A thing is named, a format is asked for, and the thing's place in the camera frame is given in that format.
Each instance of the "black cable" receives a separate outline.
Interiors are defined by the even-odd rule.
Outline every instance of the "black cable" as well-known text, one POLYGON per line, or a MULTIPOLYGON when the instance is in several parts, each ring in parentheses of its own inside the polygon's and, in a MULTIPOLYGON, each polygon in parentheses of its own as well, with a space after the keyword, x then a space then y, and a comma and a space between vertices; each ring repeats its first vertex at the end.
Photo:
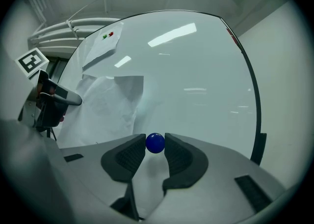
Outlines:
POLYGON ((51 128, 51 132, 52 132, 52 134, 53 134, 53 138, 54 138, 54 140, 57 142, 57 138, 55 137, 55 134, 54 134, 54 132, 53 132, 53 129, 51 128))

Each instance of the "blue ball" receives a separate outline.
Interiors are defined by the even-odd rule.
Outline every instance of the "blue ball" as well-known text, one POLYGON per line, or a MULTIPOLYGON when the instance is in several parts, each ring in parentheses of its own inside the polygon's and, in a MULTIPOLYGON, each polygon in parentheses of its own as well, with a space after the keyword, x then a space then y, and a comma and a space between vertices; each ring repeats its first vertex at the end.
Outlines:
POLYGON ((151 133, 146 138, 146 148, 152 153, 160 153, 165 148, 165 139, 159 133, 151 133))

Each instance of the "white wall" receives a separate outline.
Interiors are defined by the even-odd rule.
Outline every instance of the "white wall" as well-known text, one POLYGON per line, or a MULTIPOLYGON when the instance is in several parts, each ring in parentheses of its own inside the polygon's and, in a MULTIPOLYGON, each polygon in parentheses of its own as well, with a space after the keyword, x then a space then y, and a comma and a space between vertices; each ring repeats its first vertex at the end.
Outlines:
POLYGON ((25 0, 16 0, 0 27, 0 42, 12 59, 28 51, 27 38, 40 23, 25 0))
POLYGON ((252 63, 267 141, 261 167, 285 187, 301 180, 314 139, 314 51, 292 1, 240 38, 252 63))

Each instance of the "white paper sheet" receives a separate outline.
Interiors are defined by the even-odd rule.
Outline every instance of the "white paper sheet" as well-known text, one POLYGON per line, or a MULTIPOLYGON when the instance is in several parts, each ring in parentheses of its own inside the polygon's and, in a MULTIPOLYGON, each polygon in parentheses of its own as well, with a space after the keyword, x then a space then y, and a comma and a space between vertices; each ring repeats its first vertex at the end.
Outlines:
POLYGON ((120 39, 122 27, 123 23, 120 22, 119 25, 101 33, 95 39, 94 45, 88 53, 82 69, 87 69, 96 62, 114 54, 117 43, 120 39))
POLYGON ((143 76, 108 79, 84 75, 76 89, 82 104, 68 107, 57 141, 59 148, 132 135, 143 81, 143 76))

